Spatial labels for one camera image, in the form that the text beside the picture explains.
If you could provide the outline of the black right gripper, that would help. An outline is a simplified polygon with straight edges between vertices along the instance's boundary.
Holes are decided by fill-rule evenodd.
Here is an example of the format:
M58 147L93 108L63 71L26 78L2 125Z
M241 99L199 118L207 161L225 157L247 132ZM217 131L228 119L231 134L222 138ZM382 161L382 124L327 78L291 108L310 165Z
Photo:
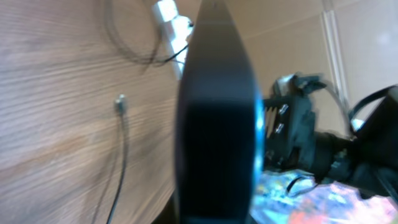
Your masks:
M315 155L315 120L309 97L325 85L319 73L277 79L266 107L265 170L308 170Z

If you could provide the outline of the blue screen smartphone black case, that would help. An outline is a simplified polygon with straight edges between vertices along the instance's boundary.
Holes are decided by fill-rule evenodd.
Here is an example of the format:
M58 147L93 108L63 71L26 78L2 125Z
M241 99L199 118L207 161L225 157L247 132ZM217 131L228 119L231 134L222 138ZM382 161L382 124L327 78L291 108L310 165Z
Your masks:
M180 223L247 223L262 173L264 104L224 1L202 1L178 91Z

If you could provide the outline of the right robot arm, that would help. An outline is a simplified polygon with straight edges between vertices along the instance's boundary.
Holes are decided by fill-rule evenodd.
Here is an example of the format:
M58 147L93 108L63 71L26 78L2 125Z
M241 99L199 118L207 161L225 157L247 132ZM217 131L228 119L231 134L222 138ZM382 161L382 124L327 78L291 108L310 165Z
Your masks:
M310 94L325 89L336 100L347 135L315 129ZM376 91L348 110L320 74L297 72L277 79L263 101L266 114L264 170L300 170L316 185L354 187L363 200L397 201L397 85Z

